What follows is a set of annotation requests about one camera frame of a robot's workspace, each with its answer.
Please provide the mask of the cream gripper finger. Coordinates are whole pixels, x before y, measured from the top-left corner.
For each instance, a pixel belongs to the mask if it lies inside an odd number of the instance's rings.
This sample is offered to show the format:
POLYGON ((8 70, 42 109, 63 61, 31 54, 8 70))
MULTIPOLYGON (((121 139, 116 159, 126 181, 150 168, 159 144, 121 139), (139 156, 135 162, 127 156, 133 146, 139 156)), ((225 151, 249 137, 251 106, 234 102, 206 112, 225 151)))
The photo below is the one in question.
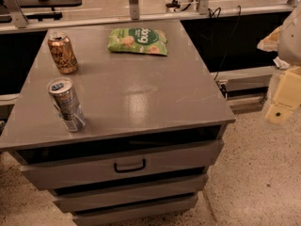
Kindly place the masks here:
POLYGON ((272 96, 264 120, 282 124, 301 105, 301 68, 294 67, 279 76, 277 89, 272 96))
POLYGON ((278 48, 280 30, 281 26, 277 27, 268 36, 260 40, 257 48, 265 52, 276 52, 278 48))

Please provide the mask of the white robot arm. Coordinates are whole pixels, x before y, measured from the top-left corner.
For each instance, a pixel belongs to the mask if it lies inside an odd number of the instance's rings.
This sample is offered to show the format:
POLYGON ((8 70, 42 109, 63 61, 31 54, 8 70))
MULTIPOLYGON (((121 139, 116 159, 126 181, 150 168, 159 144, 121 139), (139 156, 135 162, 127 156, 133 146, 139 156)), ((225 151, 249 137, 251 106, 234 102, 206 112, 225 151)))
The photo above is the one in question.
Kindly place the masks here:
POLYGON ((301 105, 301 4, 283 24, 261 40, 257 48, 277 52, 277 60, 289 68, 279 76, 277 89, 272 96, 264 120, 282 124, 301 105))

